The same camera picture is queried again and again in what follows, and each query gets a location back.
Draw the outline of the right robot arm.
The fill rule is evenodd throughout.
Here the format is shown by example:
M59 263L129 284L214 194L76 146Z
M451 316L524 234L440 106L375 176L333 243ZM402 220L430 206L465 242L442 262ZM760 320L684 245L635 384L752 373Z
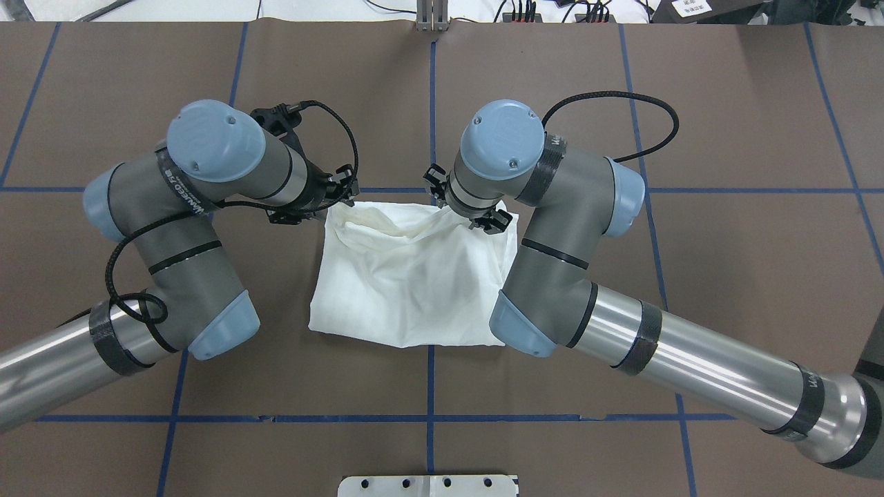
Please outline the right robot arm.
M439 206L471 228L500 235L515 225L504 198L532 208L490 330L509 347L548 358L559 347L613 371L708 404L793 444L812 462L861 478L882 478L882 321L850 373L821 373L677 315L686 290L648 264L657 299L615 288L627 267L604 269L597 249L653 213L644 174L626 158L569 144L520 101L499 100L467 125L449 172L424 173ZM679 189L666 246L681 251L700 302L720 328L757 324L767 311L790 318L782 335L824 349L849 344L849 325L830 317L854 308L858 291L834 289L848 275L853 246L837 246L830 208L845 193Z

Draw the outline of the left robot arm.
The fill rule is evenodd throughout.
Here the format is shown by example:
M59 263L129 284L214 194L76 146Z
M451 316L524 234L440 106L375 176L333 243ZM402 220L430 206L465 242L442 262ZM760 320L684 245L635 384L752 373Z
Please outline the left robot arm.
M299 224L359 193L353 160L326 173L307 159L296 127L316 100L244 113L202 99L174 116L164 139L92 180L83 208L115 243L107 296L50 333L2 355L2 432L99 388L189 352L208 360L252 338L261 321L211 223L256 208Z

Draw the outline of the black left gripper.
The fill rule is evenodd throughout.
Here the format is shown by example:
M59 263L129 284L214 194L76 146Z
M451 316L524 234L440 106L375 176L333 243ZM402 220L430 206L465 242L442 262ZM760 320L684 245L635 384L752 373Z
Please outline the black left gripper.
M293 201L268 210L269 223L300 224L322 217L323 211L336 204L354 206L354 198L360 193L357 166L341 166L334 174L323 172L317 166L307 166L306 173L303 192Z

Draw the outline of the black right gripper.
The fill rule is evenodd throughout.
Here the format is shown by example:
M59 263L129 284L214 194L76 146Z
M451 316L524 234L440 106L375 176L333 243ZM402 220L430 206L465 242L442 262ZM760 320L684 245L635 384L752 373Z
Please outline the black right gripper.
M478 229L486 235L506 232L512 222L508 211L500 210L489 199L478 198L464 189L454 173L448 173L438 164L432 164L423 174L424 188L439 208L449 208L468 220L468 229Z

